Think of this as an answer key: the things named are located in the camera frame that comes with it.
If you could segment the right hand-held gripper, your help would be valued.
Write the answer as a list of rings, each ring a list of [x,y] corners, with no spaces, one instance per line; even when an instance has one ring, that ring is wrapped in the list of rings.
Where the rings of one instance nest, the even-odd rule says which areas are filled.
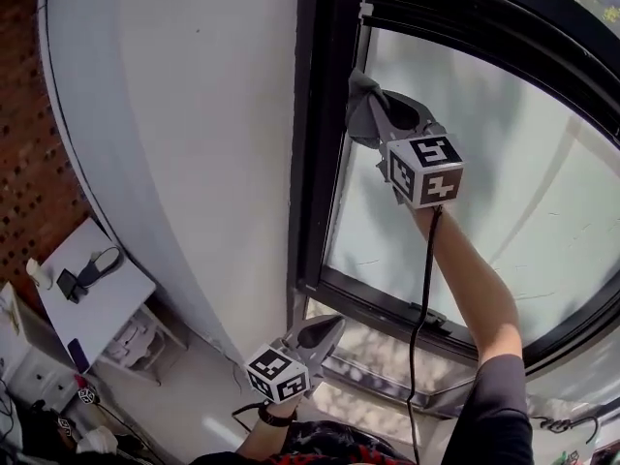
[[[369,105],[381,140],[378,168],[397,199],[416,209],[454,201],[464,173],[457,137],[442,128],[422,132],[435,117],[406,95],[371,93]]]

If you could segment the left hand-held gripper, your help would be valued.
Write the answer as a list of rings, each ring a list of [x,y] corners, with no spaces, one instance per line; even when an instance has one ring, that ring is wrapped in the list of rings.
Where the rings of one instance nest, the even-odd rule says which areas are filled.
[[[244,363],[251,387],[280,404],[309,396],[323,381],[323,362],[338,345],[346,327],[341,315],[305,319],[293,336],[263,344]]]

